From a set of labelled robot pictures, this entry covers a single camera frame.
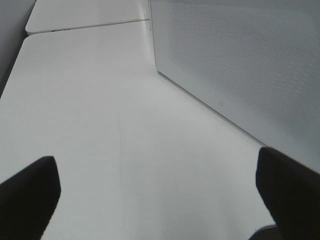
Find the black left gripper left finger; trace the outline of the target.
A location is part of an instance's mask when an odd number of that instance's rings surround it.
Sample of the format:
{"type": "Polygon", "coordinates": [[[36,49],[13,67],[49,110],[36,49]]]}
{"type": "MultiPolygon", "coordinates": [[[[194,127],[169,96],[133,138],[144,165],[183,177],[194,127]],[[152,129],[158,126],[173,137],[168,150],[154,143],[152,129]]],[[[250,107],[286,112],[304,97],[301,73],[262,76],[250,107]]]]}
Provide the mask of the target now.
{"type": "Polygon", "coordinates": [[[56,160],[44,156],[0,184],[0,238],[39,240],[59,202],[56,160]]]}

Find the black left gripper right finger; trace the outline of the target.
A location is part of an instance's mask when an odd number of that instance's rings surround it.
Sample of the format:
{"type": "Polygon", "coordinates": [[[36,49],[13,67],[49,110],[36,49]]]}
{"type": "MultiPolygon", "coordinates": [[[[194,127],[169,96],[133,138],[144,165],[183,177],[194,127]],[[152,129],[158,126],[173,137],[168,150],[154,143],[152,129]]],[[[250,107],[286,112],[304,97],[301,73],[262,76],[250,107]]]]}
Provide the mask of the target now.
{"type": "Polygon", "coordinates": [[[271,147],[258,152],[255,184],[285,240],[320,238],[320,175],[271,147]]]}

